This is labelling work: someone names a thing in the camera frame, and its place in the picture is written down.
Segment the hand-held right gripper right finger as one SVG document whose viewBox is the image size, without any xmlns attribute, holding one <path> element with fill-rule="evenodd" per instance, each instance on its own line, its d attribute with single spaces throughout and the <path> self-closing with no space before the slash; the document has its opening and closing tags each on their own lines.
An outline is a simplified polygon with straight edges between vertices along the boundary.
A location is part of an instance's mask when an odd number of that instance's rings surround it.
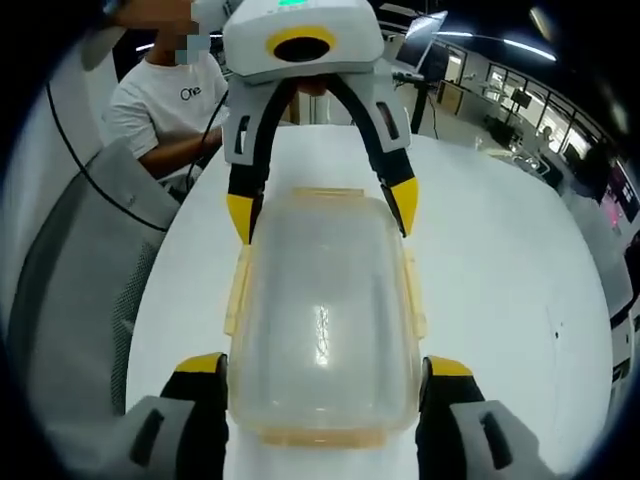
<svg viewBox="0 0 640 480">
<path fill-rule="evenodd" d="M 421 479 L 554 479 L 536 435 L 503 403 L 487 400 L 471 370 L 423 359 L 416 447 Z"/>
</svg>

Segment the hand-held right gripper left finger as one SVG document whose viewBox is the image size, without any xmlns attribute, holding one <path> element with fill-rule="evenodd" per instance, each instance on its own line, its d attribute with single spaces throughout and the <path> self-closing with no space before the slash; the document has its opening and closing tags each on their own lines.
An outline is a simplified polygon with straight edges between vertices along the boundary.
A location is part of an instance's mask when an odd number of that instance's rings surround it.
<svg viewBox="0 0 640 480">
<path fill-rule="evenodd" d="M 229 428 L 227 355 L 194 356 L 175 367 L 158 396 L 119 424 L 121 479 L 221 479 Z"/>
</svg>

